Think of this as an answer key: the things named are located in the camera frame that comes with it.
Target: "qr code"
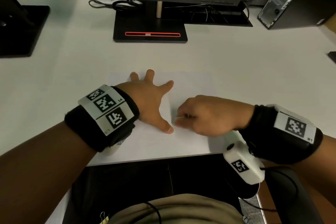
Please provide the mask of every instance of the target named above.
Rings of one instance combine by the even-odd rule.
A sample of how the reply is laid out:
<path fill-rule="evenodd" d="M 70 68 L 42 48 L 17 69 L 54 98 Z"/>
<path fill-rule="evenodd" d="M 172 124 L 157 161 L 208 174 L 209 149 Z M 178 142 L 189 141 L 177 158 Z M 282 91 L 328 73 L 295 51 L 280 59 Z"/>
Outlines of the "qr code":
<path fill-rule="evenodd" d="M 120 107 L 111 111 L 110 113 L 105 115 L 105 117 L 110 122 L 113 128 L 117 128 L 120 124 L 124 123 L 127 120 Z"/>
<path fill-rule="evenodd" d="M 232 162 L 231 165 L 233 165 L 233 167 L 240 173 L 249 170 L 249 168 L 240 159 Z"/>
<path fill-rule="evenodd" d="M 93 102 L 101 112 L 104 112 L 114 106 L 116 103 L 109 95 L 103 95 Z"/>
<path fill-rule="evenodd" d="M 92 92 L 91 94 L 87 95 L 86 97 L 90 100 L 94 100 L 96 97 L 100 96 L 101 94 L 104 94 L 105 91 L 98 89 L 94 92 Z"/>
<path fill-rule="evenodd" d="M 299 120 L 293 119 L 292 117 L 288 117 L 285 130 L 303 138 L 305 136 L 306 127 L 307 124 Z"/>

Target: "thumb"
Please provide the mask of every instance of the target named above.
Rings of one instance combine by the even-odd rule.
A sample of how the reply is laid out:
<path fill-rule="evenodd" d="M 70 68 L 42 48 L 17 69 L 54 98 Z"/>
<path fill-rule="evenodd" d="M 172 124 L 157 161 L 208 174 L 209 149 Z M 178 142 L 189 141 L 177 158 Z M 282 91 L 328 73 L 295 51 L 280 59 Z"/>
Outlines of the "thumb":
<path fill-rule="evenodd" d="M 178 117 L 175 120 L 175 125 L 180 128 L 193 129 L 194 122 L 195 118 Z"/>
<path fill-rule="evenodd" d="M 152 125 L 166 134 L 172 134 L 174 132 L 174 128 L 168 123 L 168 121 L 164 120 L 161 117 L 160 113 L 158 114 L 155 122 Z"/>

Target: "wristband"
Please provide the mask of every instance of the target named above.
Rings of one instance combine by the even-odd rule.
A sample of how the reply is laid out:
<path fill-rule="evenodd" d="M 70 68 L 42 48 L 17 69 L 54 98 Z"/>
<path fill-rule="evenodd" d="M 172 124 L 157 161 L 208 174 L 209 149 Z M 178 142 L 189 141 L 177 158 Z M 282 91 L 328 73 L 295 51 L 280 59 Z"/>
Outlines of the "wristband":
<path fill-rule="evenodd" d="M 65 123 L 98 152 L 124 140 L 140 115 L 133 99 L 119 88 L 102 85 L 78 101 Z"/>
<path fill-rule="evenodd" d="M 308 158 L 323 139 L 309 120 L 279 106 L 256 105 L 249 125 L 239 132 L 254 156 L 281 165 Z"/>

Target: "sheet of paper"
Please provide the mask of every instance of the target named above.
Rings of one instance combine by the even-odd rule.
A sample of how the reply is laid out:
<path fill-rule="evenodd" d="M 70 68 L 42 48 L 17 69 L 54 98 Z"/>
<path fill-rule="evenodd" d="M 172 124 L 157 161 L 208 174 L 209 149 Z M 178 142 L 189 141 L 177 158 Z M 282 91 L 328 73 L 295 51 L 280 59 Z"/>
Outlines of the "sheet of paper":
<path fill-rule="evenodd" d="M 111 73 L 108 83 L 109 85 L 117 85 L 129 81 L 129 74 L 130 72 Z M 145 77 L 145 72 L 138 74 L 140 79 Z M 162 98 L 159 110 L 161 116 L 171 125 L 176 118 L 178 107 L 187 98 L 196 95 L 216 95 L 210 73 L 158 72 L 154 76 L 155 85 L 162 85 L 169 80 L 174 81 L 174 87 Z M 99 153 L 89 165 L 221 153 L 223 147 L 229 142 L 237 140 L 237 134 L 234 132 L 225 136 L 208 138 L 175 126 L 174 130 L 173 134 L 167 135 L 157 128 L 137 120 L 132 134 L 115 153 L 110 156 Z"/>

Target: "monitor base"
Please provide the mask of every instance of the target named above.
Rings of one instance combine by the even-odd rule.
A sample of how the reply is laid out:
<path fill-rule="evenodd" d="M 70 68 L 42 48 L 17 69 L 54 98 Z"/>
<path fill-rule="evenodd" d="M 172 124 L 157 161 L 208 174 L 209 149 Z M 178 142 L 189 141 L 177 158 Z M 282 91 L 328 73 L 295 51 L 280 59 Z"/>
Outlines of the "monitor base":
<path fill-rule="evenodd" d="M 143 10 L 115 14 L 113 40 L 117 43 L 186 43 L 182 20 L 158 19 Z"/>
<path fill-rule="evenodd" d="M 27 18 L 35 24 L 28 27 L 15 21 L 0 25 L 0 58 L 30 57 L 46 21 L 50 7 L 44 5 L 23 5 Z"/>

